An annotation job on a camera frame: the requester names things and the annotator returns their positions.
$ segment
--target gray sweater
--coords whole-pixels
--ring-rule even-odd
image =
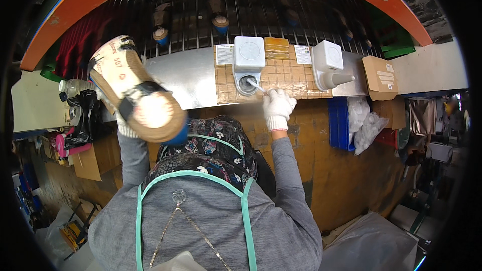
[[[89,244],[105,270],[136,270],[137,186],[149,171],[146,142],[118,134],[123,161],[124,186],[95,218]],[[305,193],[288,138],[271,145],[275,166],[275,202],[255,182],[248,195],[249,214],[258,270],[318,270],[322,237],[305,202]],[[142,203],[142,262],[149,268],[160,235],[175,208],[172,192],[183,189],[184,212],[211,241],[233,270],[248,270],[241,201],[231,191],[199,177],[175,177],[154,185]],[[169,225],[154,266],[189,250],[207,270],[224,265],[202,236],[181,214]]]

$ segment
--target cardboard mat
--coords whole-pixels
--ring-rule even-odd
[[[322,92],[317,89],[311,65],[296,63],[294,46],[289,47],[290,59],[267,59],[266,67],[261,71],[260,86],[265,90],[282,88],[295,99],[330,99],[331,89]],[[214,47],[214,71],[216,76],[216,95],[218,104],[257,102],[263,100],[261,92],[246,97],[238,93],[234,83],[232,65],[216,65],[216,47]]]

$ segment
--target black plastic bag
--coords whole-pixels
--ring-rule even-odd
[[[112,134],[112,128],[102,121],[100,115],[101,102],[97,99],[94,90],[81,91],[79,95],[67,99],[67,102],[70,106],[81,107],[82,115],[79,123],[75,126],[74,132],[65,137],[65,150],[92,143]]]

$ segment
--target white glue container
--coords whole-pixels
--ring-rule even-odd
[[[321,91],[355,80],[353,75],[337,72],[343,70],[341,47],[327,40],[311,48],[311,66],[316,87]]]
[[[233,55],[236,89],[244,96],[255,94],[256,87],[249,84],[247,79],[260,84],[261,70],[266,66],[264,40],[261,37],[235,37]]]

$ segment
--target label sticker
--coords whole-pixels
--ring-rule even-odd
[[[393,71],[393,66],[391,66],[389,63],[385,63],[385,66],[386,66],[386,68],[387,68],[387,71],[389,71],[389,72],[391,72],[391,73],[394,72],[394,71]]]
[[[395,81],[393,76],[379,76],[380,80],[384,81],[384,80],[387,80],[387,81]]]
[[[233,63],[234,44],[216,45],[216,65]]]
[[[311,65],[310,48],[308,46],[295,45],[294,53],[296,54],[296,63]]]
[[[388,75],[388,76],[393,76],[392,73],[388,73],[388,72],[381,72],[381,71],[377,71],[377,75]]]

